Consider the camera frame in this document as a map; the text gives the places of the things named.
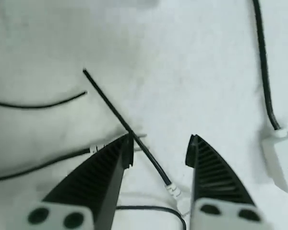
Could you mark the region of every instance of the cable connector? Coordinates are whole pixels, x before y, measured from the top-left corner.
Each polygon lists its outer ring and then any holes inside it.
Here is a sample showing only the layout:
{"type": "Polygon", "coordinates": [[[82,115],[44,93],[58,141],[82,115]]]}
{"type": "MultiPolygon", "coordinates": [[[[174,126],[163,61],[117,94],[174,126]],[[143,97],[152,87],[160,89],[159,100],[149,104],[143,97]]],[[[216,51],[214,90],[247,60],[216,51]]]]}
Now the cable connector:
{"type": "Polygon", "coordinates": [[[177,209],[182,216],[188,214],[191,208],[191,196],[186,192],[182,192],[175,183],[171,183],[165,187],[168,193],[176,200],[177,209]]]}
{"type": "Polygon", "coordinates": [[[276,130],[262,145],[270,176],[276,186],[288,192],[288,132],[276,130]]]}

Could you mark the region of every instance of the white plastic block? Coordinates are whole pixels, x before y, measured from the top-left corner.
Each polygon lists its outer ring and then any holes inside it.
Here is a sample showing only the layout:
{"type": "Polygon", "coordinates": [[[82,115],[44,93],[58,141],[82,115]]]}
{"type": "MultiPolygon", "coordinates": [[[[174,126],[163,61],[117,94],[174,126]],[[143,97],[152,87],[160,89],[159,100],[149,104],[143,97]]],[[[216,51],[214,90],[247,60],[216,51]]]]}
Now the white plastic block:
{"type": "Polygon", "coordinates": [[[19,203],[10,215],[7,230],[94,230],[87,207],[57,203],[19,203]]]}
{"type": "Polygon", "coordinates": [[[193,206],[190,230],[273,230],[256,207],[201,198],[193,206]]]}
{"type": "Polygon", "coordinates": [[[262,141],[269,174],[280,189],[288,192],[288,134],[276,131],[262,141]]]}

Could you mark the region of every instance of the black ribbed pad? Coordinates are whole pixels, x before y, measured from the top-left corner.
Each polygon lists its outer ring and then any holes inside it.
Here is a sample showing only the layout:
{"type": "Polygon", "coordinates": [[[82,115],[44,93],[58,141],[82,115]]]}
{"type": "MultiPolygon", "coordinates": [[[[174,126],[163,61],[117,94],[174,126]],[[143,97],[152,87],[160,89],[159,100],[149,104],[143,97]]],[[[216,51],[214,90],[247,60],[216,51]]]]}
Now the black ribbed pad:
{"type": "Polygon", "coordinates": [[[133,138],[127,134],[108,144],[62,180],[45,202],[91,209],[95,230],[111,229],[124,169],[133,163],[133,138]]]}
{"type": "Polygon", "coordinates": [[[194,201],[206,197],[255,205],[226,161],[200,136],[192,135],[186,165],[194,170],[194,201]]]}

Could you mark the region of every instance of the black cable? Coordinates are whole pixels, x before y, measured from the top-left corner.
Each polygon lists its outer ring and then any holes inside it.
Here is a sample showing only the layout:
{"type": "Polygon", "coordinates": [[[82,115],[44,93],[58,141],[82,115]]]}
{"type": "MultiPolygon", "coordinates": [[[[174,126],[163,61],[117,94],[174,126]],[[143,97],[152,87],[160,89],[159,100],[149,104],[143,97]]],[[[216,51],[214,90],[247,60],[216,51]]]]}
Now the black cable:
{"type": "Polygon", "coordinates": [[[117,206],[116,210],[154,210],[154,211],[161,211],[161,212],[168,212],[174,214],[178,217],[182,223],[182,229],[187,230],[187,225],[184,219],[181,217],[180,213],[176,210],[173,210],[168,207],[160,207],[160,206],[117,206]]]}
{"type": "Polygon", "coordinates": [[[7,102],[0,102],[0,106],[7,107],[7,108],[15,108],[15,109],[48,109],[51,107],[55,107],[58,105],[66,104],[70,101],[73,101],[79,97],[82,97],[83,95],[86,95],[87,91],[81,92],[73,97],[64,99],[62,101],[50,103],[50,104],[40,104],[40,105],[24,105],[24,104],[13,104],[13,103],[7,103],[7,102]]]}
{"type": "Polygon", "coordinates": [[[264,41],[264,28],[263,28],[263,20],[262,20],[259,1],[253,0],[253,5],[254,5],[254,10],[255,10],[255,18],[256,18],[256,26],[257,26],[257,38],[258,38],[258,47],[259,47],[259,56],[260,56],[261,75],[262,75],[263,87],[264,87],[265,107],[268,113],[269,120],[274,130],[278,130],[281,127],[278,124],[276,117],[273,113],[269,73],[268,73],[268,63],[267,63],[265,41],[264,41]]]}
{"type": "Polygon", "coordinates": [[[146,154],[146,156],[149,158],[151,163],[154,165],[154,167],[157,169],[158,173],[162,177],[164,183],[166,185],[170,185],[172,182],[169,179],[169,177],[166,175],[164,170],[161,168],[160,164],[157,162],[157,160],[154,158],[152,153],[148,150],[148,148],[145,146],[145,144],[140,140],[140,138],[134,133],[134,131],[131,129],[131,127],[128,125],[128,123],[124,120],[124,118],[119,114],[119,112],[116,110],[116,108],[113,106],[113,104],[109,101],[109,99],[105,96],[105,94],[102,92],[102,90],[99,88],[99,86],[96,84],[96,82],[93,80],[91,75],[88,73],[86,69],[83,69],[83,73],[85,74],[86,78],[90,81],[90,83],[93,85],[93,87],[96,89],[98,94],[102,97],[102,99],[105,101],[107,106],[110,108],[110,110],[114,113],[114,115],[119,119],[120,123],[124,126],[124,128],[133,135],[133,138],[136,143],[138,143],[139,147],[142,149],[142,151],[146,154]]]}
{"type": "Polygon", "coordinates": [[[78,157],[78,156],[82,156],[82,155],[85,155],[85,154],[88,154],[88,153],[90,153],[90,149],[89,148],[82,149],[82,150],[79,150],[79,151],[76,151],[76,152],[73,152],[73,153],[70,153],[70,154],[67,154],[67,155],[64,155],[64,156],[57,157],[57,158],[55,158],[53,160],[47,161],[47,162],[39,165],[39,166],[33,167],[31,169],[27,169],[27,170],[22,171],[22,172],[17,172],[17,173],[11,174],[11,175],[1,176],[0,177],[0,181],[5,181],[5,180],[13,179],[13,178],[16,178],[16,177],[19,177],[19,176],[24,176],[24,175],[27,175],[29,173],[35,172],[37,170],[46,168],[46,167],[48,167],[50,165],[53,165],[55,163],[58,163],[60,161],[64,161],[64,160],[67,160],[67,159],[70,159],[70,158],[74,158],[74,157],[78,157]]]}

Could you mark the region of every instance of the mounting hole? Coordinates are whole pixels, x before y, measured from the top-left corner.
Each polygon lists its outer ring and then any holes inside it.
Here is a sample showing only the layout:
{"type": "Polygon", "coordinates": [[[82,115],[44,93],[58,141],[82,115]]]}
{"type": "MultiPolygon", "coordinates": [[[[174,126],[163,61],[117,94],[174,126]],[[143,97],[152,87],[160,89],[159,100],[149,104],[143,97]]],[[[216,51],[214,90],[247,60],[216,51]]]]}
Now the mounting hole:
{"type": "Polygon", "coordinates": [[[247,219],[247,220],[253,220],[257,222],[261,221],[259,215],[252,210],[241,209],[238,215],[239,217],[247,219]]]}
{"type": "Polygon", "coordinates": [[[33,210],[29,214],[28,221],[32,225],[40,224],[40,223],[43,223],[47,219],[48,215],[49,215],[48,208],[39,207],[39,208],[33,210]]]}
{"type": "Polygon", "coordinates": [[[201,211],[208,214],[221,215],[221,211],[214,205],[203,205],[201,211]]]}
{"type": "Polygon", "coordinates": [[[64,226],[67,229],[75,229],[82,225],[84,216],[80,212],[73,212],[65,217],[64,226]]]}

